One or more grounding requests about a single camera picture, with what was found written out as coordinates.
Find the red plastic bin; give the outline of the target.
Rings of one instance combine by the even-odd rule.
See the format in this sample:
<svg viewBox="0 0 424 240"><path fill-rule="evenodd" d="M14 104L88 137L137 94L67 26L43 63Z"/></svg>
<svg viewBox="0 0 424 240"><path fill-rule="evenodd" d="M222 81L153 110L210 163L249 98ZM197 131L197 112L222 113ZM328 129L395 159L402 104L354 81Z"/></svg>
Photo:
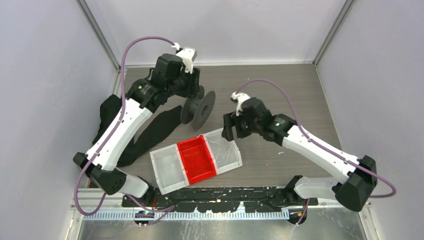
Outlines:
<svg viewBox="0 0 424 240"><path fill-rule="evenodd" d="M190 185L217 175L212 155L202 135L177 143L177 148Z"/></svg>

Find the left clear plastic bin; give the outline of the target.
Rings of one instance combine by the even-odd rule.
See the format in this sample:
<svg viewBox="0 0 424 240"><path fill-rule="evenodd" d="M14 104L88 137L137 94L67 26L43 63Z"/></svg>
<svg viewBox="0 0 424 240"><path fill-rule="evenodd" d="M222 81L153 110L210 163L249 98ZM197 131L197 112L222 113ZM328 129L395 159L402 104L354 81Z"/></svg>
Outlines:
<svg viewBox="0 0 424 240"><path fill-rule="evenodd" d="M162 195L190 185L177 144L151 151L150 158Z"/></svg>

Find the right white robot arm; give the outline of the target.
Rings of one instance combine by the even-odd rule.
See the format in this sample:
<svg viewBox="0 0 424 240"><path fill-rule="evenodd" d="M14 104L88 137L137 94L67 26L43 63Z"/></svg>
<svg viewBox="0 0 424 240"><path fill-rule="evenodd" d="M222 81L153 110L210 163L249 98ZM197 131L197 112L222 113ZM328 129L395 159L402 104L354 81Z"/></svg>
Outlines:
<svg viewBox="0 0 424 240"><path fill-rule="evenodd" d="M295 176L287 185L285 198L291 205L304 199L338 201L345 208L360 212L378 180L376 161L368 155L359 158L343 152L304 130L285 114L271 114L264 103L245 93L233 93L236 110L223 116L222 137L227 141L258 134L264 140L293 150L327 171L331 176Z"/></svg>

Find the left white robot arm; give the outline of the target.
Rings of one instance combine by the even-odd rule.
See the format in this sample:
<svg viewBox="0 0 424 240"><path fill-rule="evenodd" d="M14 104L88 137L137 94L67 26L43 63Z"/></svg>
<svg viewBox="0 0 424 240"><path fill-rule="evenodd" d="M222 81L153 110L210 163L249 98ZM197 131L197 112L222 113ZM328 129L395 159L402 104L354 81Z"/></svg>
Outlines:
<svg viewBox="0 0 424 240"><path fill-rule="evenodd" d="M135 81L121 100L118 113L93 146L78 152L73 162L106 194L122 193L134 197L141 207L153 202L149 185L140 177L118 169L119 157L137 130L172 96L194 99L200 91L200 70L193 63L193 48L159 56L150 78Z"/></svg>

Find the right clear plastic bin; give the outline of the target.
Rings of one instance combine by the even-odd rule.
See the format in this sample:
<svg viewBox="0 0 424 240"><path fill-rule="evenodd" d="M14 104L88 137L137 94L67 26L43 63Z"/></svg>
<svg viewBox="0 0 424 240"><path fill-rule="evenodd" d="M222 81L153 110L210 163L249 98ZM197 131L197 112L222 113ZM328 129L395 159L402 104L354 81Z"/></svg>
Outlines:
<svg viewBox="0 0 424 240"><path fill-rule="evenodd" d="M243 166L240 150L235 141L221 136L223 128L202 134L213 157L216 174L220 175Z"/></svg>

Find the dark grey cable spool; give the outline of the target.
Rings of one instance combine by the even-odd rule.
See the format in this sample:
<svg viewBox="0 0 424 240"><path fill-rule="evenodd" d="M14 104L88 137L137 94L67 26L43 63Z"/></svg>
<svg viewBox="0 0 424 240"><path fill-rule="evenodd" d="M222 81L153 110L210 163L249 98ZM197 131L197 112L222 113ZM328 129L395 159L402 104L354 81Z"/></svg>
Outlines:
<svg viewBox="0 0 424 240"><path fill-rule="evenodd" d="M187 98L180 114L183 125L191 124L194 130L199 130L208 120L215 104L216 92L211 90L202 98Z"/></svg>

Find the aluminium front rail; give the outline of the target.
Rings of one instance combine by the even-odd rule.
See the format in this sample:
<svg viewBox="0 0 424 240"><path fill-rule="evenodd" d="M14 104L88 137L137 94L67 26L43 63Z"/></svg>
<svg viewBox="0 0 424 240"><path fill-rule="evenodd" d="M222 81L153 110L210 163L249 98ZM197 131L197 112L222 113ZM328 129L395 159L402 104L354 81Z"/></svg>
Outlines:
<svg viewBox="0 0 424 240"><path fill-rule="evenodd" d="M103 206L94 214L85 216L83 220L89 221L135 221L137 223L147 224L153 221L225 221L225 220L287 220L295 223L297 220L306 219L304 210L311 212L318 208L340 208L344 206L335 200L324 198L311 198L305 202L304 207L283 207L278 212L255 212L247 213L243 206L235 212L213 213L208 210L201 213L194 212L176 212L175 206L159 209L157 207L146 207L139 203L137 199L131 200L127 195L117 193L104 199Z"/></svg>

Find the black cloth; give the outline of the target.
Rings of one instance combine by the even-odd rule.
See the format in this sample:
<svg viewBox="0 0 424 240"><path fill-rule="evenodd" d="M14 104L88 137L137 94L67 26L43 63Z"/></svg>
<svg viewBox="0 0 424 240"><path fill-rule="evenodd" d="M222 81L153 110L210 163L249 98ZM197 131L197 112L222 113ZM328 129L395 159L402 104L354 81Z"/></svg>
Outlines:
<svg viewBox="0 0 424 240"><path fill-rule="evenodd" d="M92 141L95 144L116 117L122 106L122 100L115 94L110 95L99 107L100 124L96 137ZM130 140L123 150L117 167L132 165L140 156L147 153L151 148L164 141L182 122L181 112L183 107L178 105L170 110L159 113L151 123L138 136L136 141Z"/></svg>

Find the clear plastic bin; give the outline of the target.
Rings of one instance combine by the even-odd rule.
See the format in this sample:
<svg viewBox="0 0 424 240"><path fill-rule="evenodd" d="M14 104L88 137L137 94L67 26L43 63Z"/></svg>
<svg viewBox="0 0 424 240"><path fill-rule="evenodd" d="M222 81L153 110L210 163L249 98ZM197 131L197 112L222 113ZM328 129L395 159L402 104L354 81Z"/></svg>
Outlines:
<svg viewBox="0 0 424 240"><path fill-rule="evenodd" d="M213 157L216 174L220 175L243 166L240 150L235 141L221 136L223 128L202 134Z"/></svg>
<svg viewBox="0 0 424 240"><path fill-rule="evenodd" d="M162 195L190 185L177 144L151 151L150 158Z"/></svg>

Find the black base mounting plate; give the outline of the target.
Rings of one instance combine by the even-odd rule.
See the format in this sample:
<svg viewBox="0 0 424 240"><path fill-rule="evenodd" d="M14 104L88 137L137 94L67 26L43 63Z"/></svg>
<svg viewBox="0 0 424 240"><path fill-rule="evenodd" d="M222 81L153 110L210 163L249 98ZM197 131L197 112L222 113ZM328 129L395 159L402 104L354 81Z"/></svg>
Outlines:
<svg viewBox="0 0 424 240"><path fill-rule="evenodd" d="M281 208L303 208L306 200L276 186L184 187L167 194L151 187L137 202L159 209L175 206L179 213L233 213L242 206L247 213L273 213Z"/></svg>

